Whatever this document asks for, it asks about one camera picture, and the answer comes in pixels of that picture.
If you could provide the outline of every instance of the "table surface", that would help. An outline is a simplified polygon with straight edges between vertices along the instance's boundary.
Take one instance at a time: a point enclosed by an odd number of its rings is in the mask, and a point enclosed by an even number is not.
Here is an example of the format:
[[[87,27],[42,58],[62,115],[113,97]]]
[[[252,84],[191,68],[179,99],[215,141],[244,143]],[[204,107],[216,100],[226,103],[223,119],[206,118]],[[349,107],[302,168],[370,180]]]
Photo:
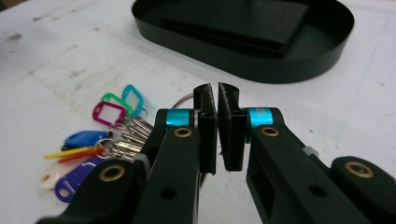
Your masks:
[[[0,217],[34,223],[66,204],[38,187],[66,136],[100,130],[92,109],[106,92],[134,84],[147,120],[198,85],[238,87],[240,105],[273,106],[330,165],[351,155],[396,176],[396,2],[344,0],[355,27],[338,63],[310,80],[284,85],[244,80],[143,38],[132,1],[33,0],[0,13]],[[192,107],[187,102],[184,107]],[[245,161],[249,147],[246,147]],[[218,173],[202,190],[199,223],[261,223],[246,170]]]

